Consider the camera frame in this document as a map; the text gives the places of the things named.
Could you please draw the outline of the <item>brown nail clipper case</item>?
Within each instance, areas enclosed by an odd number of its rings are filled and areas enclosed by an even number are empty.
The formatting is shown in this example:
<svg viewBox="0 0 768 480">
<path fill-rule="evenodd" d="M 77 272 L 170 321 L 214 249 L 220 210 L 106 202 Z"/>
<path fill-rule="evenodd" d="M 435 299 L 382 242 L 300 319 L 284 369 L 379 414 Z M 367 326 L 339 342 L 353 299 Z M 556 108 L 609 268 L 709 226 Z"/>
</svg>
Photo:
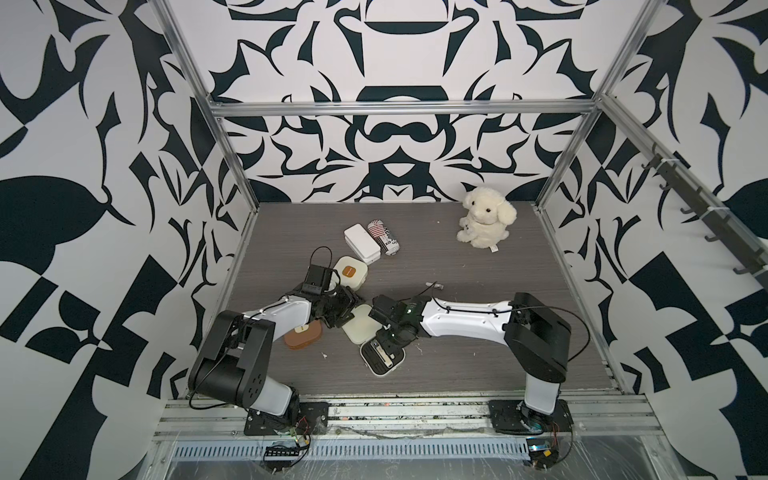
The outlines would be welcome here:
<svg viewBox="0 0 768 480">
<path fill-rule="evenodd" d="M 319 320 L 290 330 L 283 336 L 283 342 L 291 350 L 301 350 L 322 337 L 323 326 Z"/>
</svg>

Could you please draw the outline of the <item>cream nail clipper case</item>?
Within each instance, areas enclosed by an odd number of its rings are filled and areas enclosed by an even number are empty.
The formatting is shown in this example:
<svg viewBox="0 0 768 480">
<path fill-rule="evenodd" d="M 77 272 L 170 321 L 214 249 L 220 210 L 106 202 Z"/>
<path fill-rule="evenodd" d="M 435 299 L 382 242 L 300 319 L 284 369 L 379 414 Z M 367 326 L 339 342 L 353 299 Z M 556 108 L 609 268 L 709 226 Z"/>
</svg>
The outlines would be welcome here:
<svg viewBox="0 0 768 480">
<path fill-rule="evenodd" d="M 340 283 L 342 286 L 347 286 L 353 291 L 358 291 L 367 279 L 369 267 L 359 259 L 343 256 L 336 262 L 334 270 L 338 275 L 332 275 L 332 288 Z"/>
</svg>

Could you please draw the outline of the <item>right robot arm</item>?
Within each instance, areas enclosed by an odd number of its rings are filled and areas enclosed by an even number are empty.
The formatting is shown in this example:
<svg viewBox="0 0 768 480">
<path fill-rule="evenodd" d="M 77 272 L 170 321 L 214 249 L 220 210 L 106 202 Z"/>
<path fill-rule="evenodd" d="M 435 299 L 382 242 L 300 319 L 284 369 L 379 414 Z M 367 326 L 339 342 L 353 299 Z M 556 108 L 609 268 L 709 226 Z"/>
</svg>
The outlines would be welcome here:
<svg viewBox="0 0 768 480">
<path fill-rule="evenodd" d="M 360 354 L 376 376 L 395 370 L 405 348 L 420 338 L 463 337 L 508 347 L 526 374 L 521 415 L 525 419 L 551 419 L 557 409 L 568 364 L 578 357 L 570 352 L 572 327 L 559 314 L 530 293 L 517 293 L 510 301 L 461 303 L 418 295 L 394 300 L 373 299 L 368 317 L 381 325 L 360 347 Z"/>
</svg>

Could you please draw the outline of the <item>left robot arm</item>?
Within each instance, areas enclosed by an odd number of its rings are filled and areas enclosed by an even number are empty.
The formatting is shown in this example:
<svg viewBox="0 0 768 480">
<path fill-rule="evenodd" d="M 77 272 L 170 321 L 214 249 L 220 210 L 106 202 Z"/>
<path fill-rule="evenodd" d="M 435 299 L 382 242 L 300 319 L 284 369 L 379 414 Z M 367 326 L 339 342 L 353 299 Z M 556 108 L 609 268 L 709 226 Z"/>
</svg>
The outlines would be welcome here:
<svg viewBox="0 0 768 480">
<path fill-rule="evenodd" d="M 329 328 L 340 327 L 363 303 L 341 283 L 338 272 L 311 265 L 302 283 L 279 300 L 249 312 L 220 312 L 188 374 L 189 394 L 295 423 L 298 393 L 268 375 L 273 343 L 316 320 Z"/>
</svg>

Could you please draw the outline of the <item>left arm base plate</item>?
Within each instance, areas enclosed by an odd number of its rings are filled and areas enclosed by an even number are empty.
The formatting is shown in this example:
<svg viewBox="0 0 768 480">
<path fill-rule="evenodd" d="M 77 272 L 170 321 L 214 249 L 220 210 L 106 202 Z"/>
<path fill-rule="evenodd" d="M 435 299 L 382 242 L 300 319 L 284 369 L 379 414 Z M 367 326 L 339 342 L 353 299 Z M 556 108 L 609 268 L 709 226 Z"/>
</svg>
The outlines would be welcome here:
<svg viewBox="0 0 768 480">
<path fill-rule="evenodd" d="M 277 434 L 305 435 L 324 433 L 327 429 L 328 402 L 293 401 L 283 415 L 249 410 L 244 427 L 245 436 Z"/>
</svg>

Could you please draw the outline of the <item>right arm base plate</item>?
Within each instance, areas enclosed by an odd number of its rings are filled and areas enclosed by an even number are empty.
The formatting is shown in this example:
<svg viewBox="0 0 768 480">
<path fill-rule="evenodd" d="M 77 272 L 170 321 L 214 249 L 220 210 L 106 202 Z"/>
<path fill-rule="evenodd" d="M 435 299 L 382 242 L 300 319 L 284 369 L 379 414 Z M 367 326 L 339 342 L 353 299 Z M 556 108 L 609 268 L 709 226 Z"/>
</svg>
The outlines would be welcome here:
<svg viewBox="0 0 768 480">
<path fill-rule="evenodd" d="M 539 436 L 566 432 L 573 427 L 573 418 L 565 400 L 558 399 L 552 414 L 545 415 L 527 407 L 523 400 L 491 400 L 489 418 L 496 433 Z"/>
</svg>

